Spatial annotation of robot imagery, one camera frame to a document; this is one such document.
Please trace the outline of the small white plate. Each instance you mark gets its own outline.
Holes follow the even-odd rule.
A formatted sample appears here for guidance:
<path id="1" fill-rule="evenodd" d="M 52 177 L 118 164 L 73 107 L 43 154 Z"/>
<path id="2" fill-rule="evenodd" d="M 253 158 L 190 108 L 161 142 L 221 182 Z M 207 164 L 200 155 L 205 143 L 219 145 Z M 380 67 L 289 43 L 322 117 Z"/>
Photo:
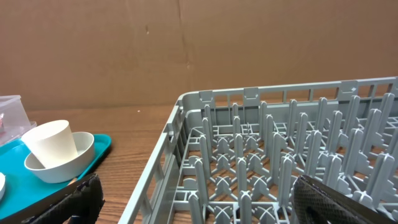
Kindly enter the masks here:
<path id="1" fill-rule="evenodd" d="M 0 200 L 2 200 L 6 190 L 6 176 L 0 173 Z"/>

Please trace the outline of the grey bowl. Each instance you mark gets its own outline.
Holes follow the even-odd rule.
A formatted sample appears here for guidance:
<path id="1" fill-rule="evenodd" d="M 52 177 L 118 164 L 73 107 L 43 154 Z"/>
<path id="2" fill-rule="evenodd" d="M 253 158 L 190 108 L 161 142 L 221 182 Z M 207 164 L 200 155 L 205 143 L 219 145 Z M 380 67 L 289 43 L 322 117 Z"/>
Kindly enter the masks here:
<path id="1" fill-rule="evenodd" d="M 57 184 L 71 180 L 82 174 L 95 158 L 94 136 L 88 132 L 72 133 L 78 156 L 62 165 L 45 168 L 39 160 L 30 153 L 25 161 L 25 167 L 40 180 Z"/>

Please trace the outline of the white paper cup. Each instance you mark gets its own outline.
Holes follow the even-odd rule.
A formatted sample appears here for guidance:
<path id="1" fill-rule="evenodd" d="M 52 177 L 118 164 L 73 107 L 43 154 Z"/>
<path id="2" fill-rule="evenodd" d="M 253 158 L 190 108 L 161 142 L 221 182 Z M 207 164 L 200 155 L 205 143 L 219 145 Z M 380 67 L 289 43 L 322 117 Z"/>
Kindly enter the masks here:
<path id="1" fill-rule="evenodd" d="M 64 119 L 41 124 L 23 134 L 21 140 L 45 168 L 78 156 L 70 123 Z"/>

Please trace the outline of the grey dishwasher rack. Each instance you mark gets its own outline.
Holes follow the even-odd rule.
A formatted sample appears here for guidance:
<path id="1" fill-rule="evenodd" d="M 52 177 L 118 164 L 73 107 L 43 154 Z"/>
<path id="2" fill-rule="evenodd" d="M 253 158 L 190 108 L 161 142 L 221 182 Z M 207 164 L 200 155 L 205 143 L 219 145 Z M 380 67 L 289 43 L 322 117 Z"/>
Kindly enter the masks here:
<path id="1" fill-rule="evenodd" d="M 121 223 L 295 223 L 308 175 L 397 220 L 397 78 L 181 95 Z"/>

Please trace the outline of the teal serving tray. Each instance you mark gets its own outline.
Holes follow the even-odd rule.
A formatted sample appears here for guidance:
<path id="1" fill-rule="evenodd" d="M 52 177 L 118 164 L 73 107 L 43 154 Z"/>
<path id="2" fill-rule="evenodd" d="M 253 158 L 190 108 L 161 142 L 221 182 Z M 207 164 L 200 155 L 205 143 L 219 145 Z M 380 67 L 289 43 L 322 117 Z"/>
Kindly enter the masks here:
<path id="1" fill-rule="evenodd" d="M 95 158 L 88 168 L 73 179 L 82 179 L 107 156 L 112 140 L 106 134 L 93 134 Z M 28 147 L 16 139 L 1 146 L 1 173 L 6 176 L 6 190 L 1 200 L 1 218 L 13 215 L 49 195 L 66 187 L 71 180 L 50 184 L 40 180 L 29 171 L 24 161 L 30 154 Z"/>

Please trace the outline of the clear plastic bin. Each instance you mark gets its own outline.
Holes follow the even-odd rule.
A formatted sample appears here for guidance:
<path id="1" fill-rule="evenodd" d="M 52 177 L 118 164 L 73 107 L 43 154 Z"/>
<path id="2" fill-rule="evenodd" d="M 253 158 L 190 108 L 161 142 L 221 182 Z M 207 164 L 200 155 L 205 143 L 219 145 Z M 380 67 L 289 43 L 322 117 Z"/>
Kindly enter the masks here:
<path id="1" fill-rule="evenodd" d="M 1 113 L 4 113 L 5 129 L 5 132 L 1 133 L 1 146 L 20 138 L 37 126 L 35 121 L 29 121 L 20 95 L 1 96 Z"/>

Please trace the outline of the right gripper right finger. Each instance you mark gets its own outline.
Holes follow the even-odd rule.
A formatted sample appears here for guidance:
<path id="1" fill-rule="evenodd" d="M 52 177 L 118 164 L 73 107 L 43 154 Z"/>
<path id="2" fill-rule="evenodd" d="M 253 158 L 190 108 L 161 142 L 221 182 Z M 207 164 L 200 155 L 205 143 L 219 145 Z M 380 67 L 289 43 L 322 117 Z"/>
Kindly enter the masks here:
<path id="1" fill-rule="evenodd" d="M 299 224 L 397 223 L 307 175 L 295 181 L 292 205 Z"/>

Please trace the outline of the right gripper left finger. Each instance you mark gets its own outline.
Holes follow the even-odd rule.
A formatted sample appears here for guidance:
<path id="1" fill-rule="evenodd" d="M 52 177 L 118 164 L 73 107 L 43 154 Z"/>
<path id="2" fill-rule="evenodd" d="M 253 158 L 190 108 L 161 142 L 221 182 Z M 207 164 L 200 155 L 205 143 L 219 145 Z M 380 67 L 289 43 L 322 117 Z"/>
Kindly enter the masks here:
<path id="1" fill-rule="evenodd" d="M 95 223 L 104 203 L 100 177 L 92 173 L 1 219 L 1 223 Z"/>

